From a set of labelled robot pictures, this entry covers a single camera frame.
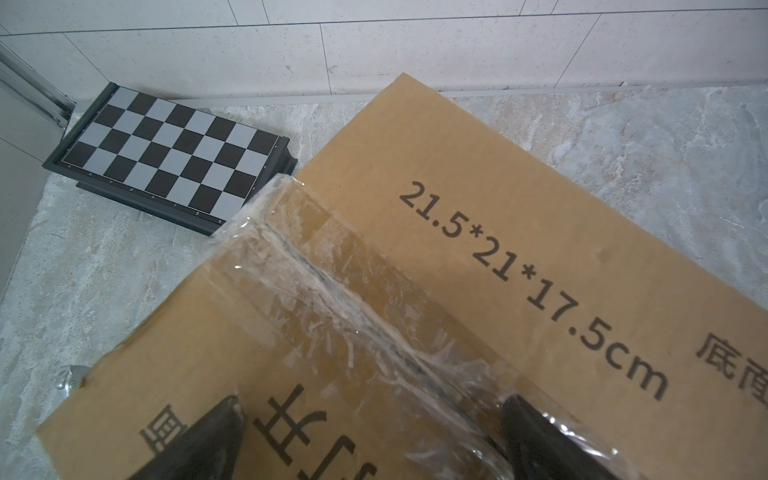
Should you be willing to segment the brown cardboard express box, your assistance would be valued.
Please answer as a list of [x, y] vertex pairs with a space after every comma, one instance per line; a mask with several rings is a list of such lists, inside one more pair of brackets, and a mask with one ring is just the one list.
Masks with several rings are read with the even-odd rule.
[[[408, 75], [296, 177], [640, 471], [767, 475], [767, 313]], [[216, 304], [211, 256], [39, 426], [64, 479], [130, 479], [225, 397], [232, 479], [430, 479]]]

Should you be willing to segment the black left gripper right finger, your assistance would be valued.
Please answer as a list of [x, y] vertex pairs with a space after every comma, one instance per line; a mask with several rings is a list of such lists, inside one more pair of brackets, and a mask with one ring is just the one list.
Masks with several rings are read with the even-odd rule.
[[515, 479], [617, 479], [520, 395], [503, 403], [501, 431]]

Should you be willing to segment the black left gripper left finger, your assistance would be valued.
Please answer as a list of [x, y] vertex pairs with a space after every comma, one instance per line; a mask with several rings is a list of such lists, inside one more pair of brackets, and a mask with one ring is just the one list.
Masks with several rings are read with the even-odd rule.
[[130, 480], [230, 480], [245, 426], [239, 397], [225, 397]]

